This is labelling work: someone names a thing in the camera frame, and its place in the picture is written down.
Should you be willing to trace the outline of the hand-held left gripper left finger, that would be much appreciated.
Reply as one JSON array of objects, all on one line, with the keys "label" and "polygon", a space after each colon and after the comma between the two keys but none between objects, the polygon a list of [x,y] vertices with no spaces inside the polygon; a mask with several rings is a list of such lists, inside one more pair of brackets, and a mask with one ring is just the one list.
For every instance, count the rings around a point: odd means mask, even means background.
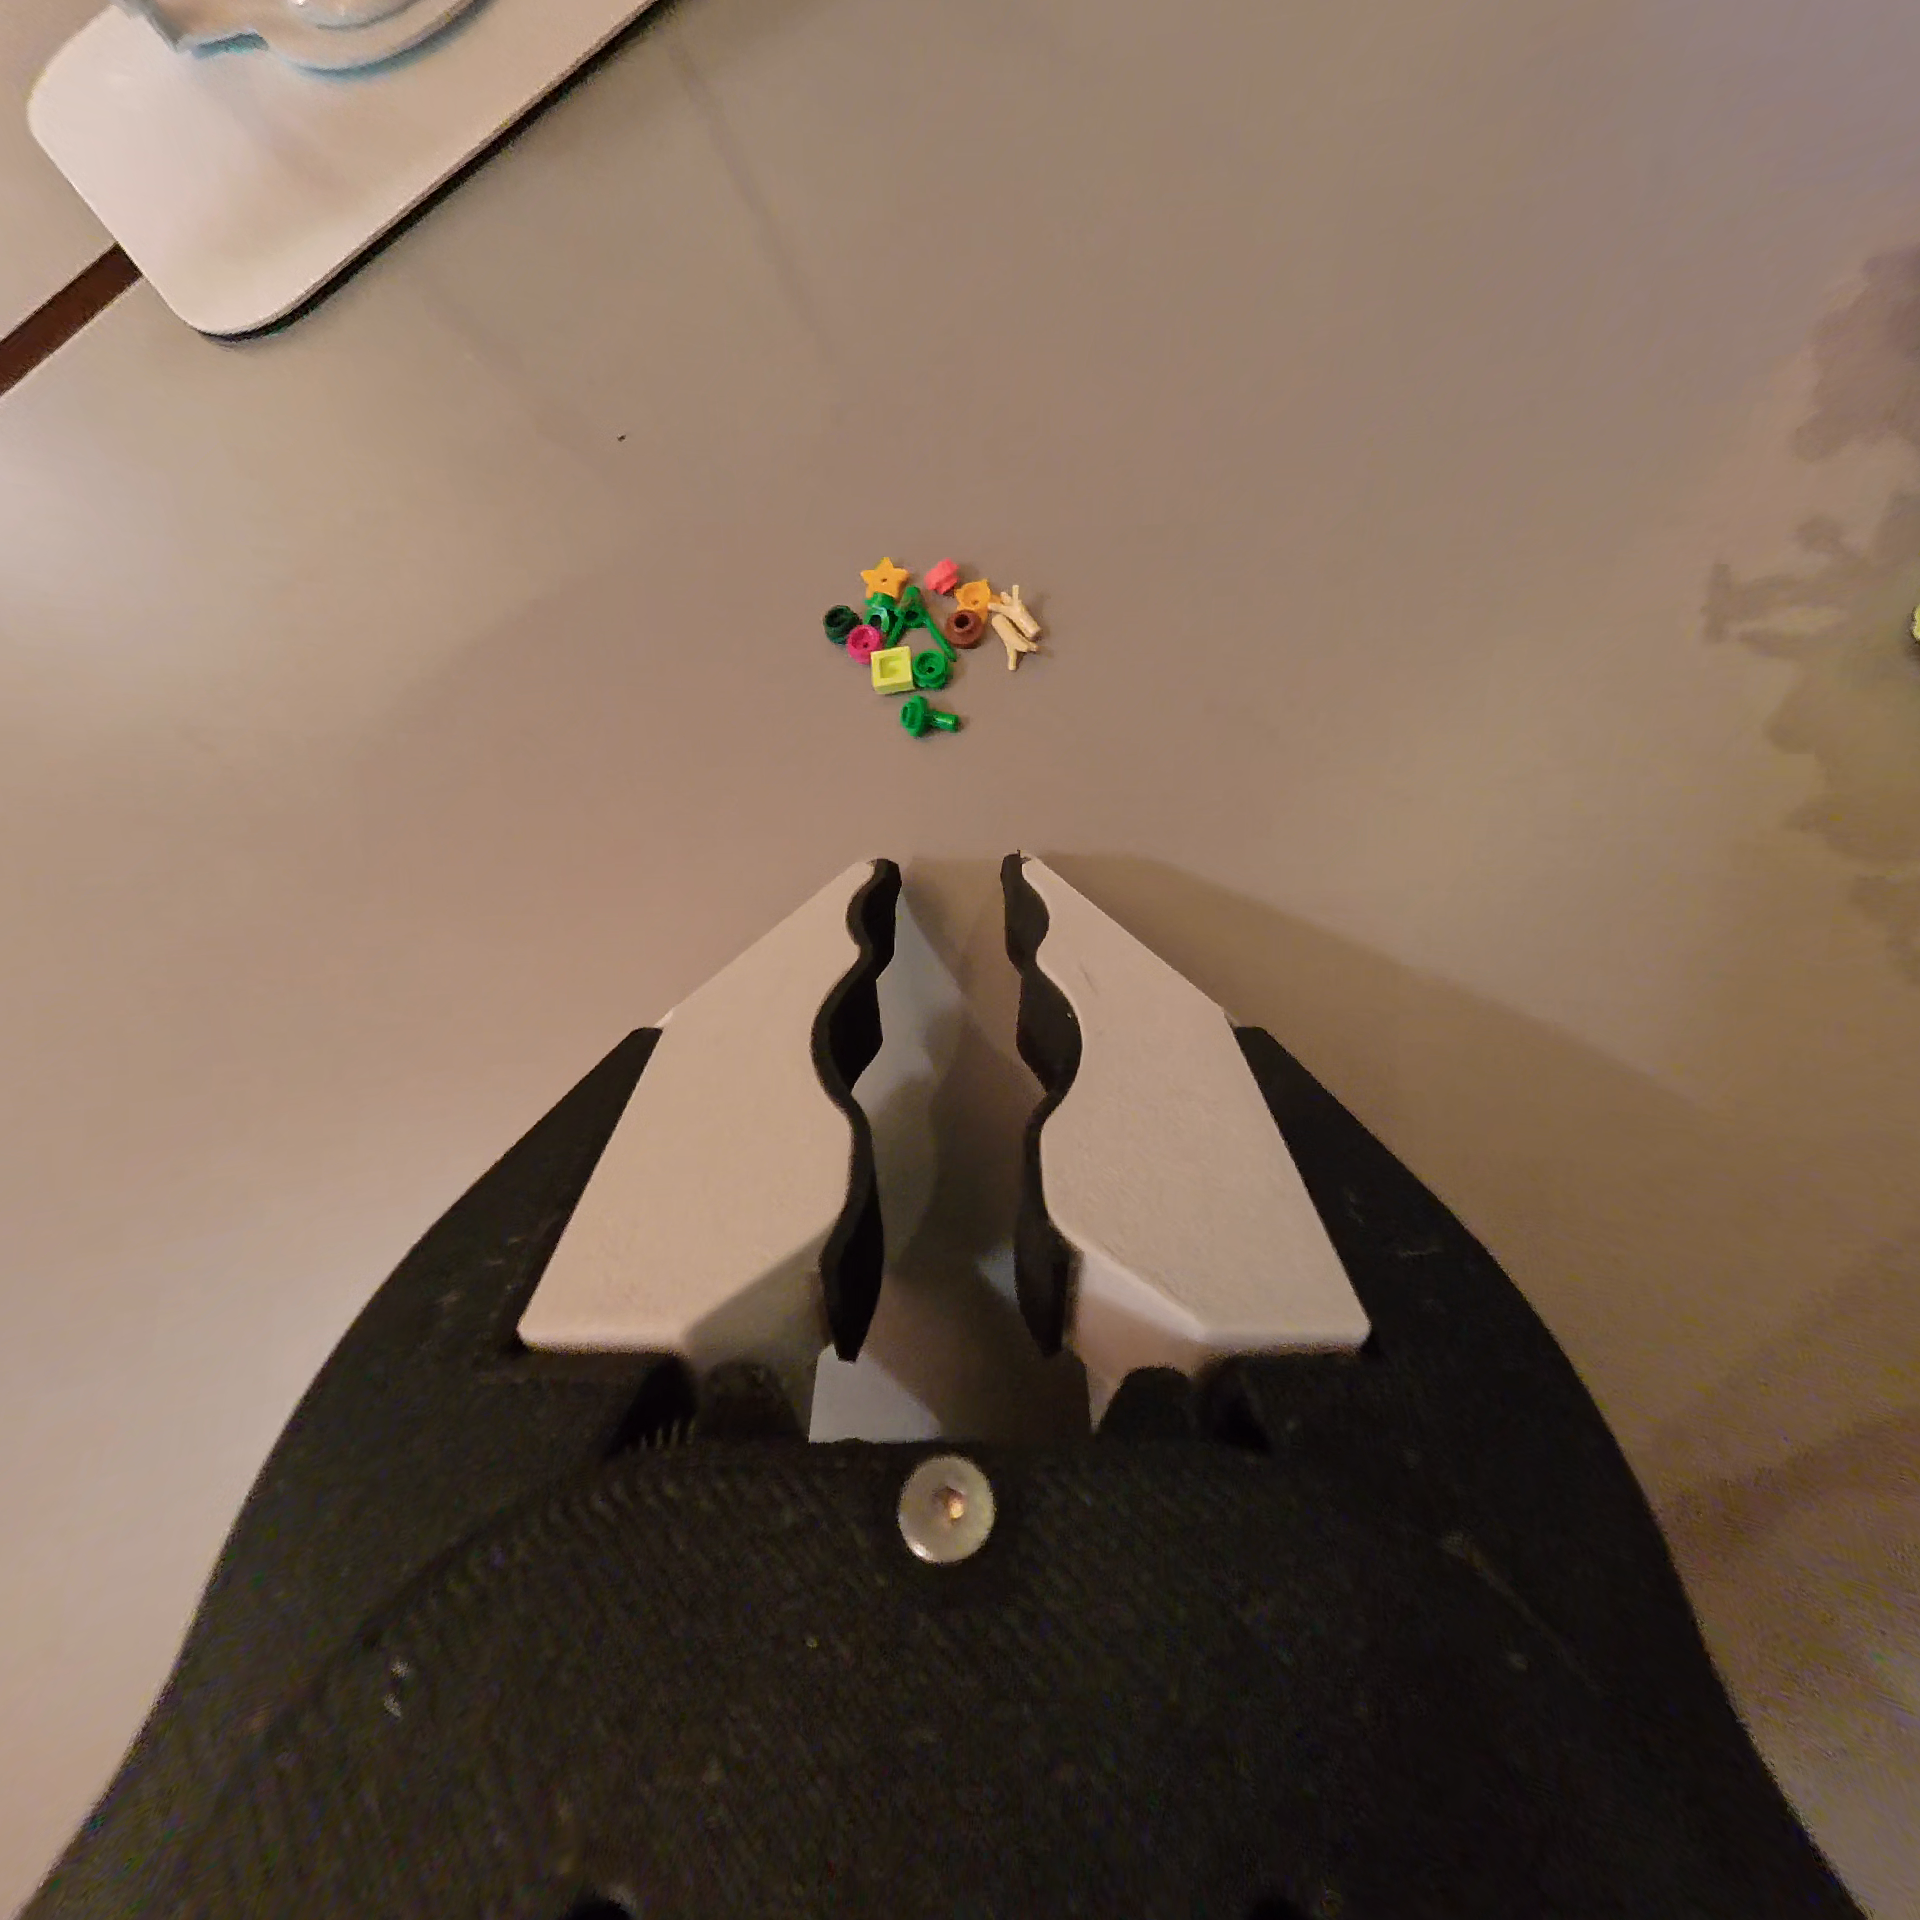
[{"label": "hand-held left gripper left finger", "polygon": [[875,1140],[902,872],[830,878],[648,1029],[648,1053],[519,1317],[537,1353],[691,1371],[852,1360],[882,1294]]}]

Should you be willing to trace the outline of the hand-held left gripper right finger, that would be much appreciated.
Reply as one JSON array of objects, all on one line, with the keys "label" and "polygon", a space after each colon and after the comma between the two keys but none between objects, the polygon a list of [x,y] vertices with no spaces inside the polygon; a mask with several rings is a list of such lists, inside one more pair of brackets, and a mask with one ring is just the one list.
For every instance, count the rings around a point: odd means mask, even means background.
[{"label": "hand-held left gripper right finger", "polygon": [[1052,864],[1000,867],[1023,1132],[1014,1284],[1090,1386],[1357,1353],[1370,1323],[1228,1013]]}]

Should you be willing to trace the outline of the round shallow dish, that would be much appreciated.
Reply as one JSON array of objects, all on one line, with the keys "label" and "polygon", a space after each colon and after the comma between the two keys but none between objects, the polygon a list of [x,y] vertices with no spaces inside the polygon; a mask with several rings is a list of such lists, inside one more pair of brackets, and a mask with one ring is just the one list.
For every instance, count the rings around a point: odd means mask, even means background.
[{"label": "round shallow dish", "polygon": [[459,37],[491,4],[115,4],[175,60],[262,54],[313,77],[362,77]]}]

